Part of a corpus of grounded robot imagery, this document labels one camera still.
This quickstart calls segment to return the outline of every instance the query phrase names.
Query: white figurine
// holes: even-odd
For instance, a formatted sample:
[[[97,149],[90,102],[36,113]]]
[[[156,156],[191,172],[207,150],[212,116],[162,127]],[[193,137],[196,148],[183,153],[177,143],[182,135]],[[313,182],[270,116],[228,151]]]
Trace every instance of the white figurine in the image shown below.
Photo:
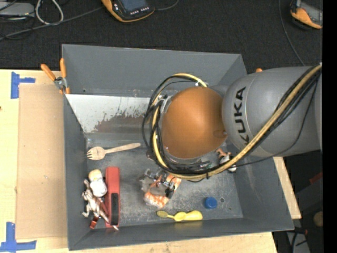
[[[82,193],[82,197],[84,200],[86,200],[88,203],[86,205],[86,212],[82,212],[82,215],[85,217],[89,216],[90,211],[93,212],[94,216],[96,218],[102,217],[106,222],[109,222],[109,219],[106,215],[106,213],[103,210],[103,202],[100,198],[97,198],[93,195],[89,182],[87,180],[84,180],[84,183],[87,187],[87,189]]]
[[[100,198],[107,193],[106,184],[103,180],[102,173],[99,169],[89,172],[90,188],[93,191],[94,196]]]

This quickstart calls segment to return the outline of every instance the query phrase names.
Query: yellow spoon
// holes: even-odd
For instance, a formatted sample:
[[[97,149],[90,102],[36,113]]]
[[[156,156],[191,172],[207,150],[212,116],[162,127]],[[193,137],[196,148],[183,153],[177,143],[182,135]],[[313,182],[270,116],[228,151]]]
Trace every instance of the yellow spoon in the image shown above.
[[[161,217],[161,218],[173,218],[175,221],[182,221],[182,220],[189,220],[189,221],[193,221],[193,220],[202,220],[202,214],[200,211],[197,210],[193,210],[191,212],[178,212],[176,213],[174,216],[169,215],[167,212],[165,211],[157,211],[157,216]]]

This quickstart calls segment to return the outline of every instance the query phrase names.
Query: black carpet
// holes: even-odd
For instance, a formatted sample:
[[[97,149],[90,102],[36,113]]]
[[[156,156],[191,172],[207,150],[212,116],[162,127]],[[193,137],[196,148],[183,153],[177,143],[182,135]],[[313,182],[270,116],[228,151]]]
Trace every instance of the black carpet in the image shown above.
[[[17,1],[37,3],[37,0]],[[0,68],[39,70],[45,63],[52,70],[59,70],[61,46],[65,43],[235,53],[242,55],[248,73],[258,67],[270,69],[322,62],[323,29],[306,30],[295,25],[290,15],[291,0],[178,0],[167,10],[155,11],[143,20],[128,24],[116,20],[100,0],[56,1],[66,20],[98,10],[54,26],[45,26],[35,18],[13,22],[1,17]],[[170,7],[176,1],[148,0],[157,9]],[[302,1],[323,10],[323,0]],[[57,22],[60,17],[51,0],[44,1],[39,13],[48,22]],[[304,167],[297,158],[287,159],[296,190],[304,188],[308,179],[322,170],[320,151],[318,154],[309,157]],[[304,175],[299,175],[297,170],[294,171],[297,175],[291,175],[295,169]]]

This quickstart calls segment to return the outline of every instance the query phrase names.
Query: gray device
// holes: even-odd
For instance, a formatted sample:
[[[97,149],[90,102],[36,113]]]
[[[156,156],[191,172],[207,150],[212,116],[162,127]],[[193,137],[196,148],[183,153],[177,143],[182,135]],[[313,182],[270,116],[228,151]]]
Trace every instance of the gray device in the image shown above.
[[[29,3],[0,2],[0,16],[9,17],[34,17],[35,9]]]

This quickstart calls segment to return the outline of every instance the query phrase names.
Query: cardboard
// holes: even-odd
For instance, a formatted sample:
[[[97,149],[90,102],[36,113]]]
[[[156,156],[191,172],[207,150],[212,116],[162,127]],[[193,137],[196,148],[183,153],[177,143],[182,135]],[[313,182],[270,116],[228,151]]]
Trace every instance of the cardboard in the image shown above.
[[[16,238],[66,237],[62,95],[20,84]]]

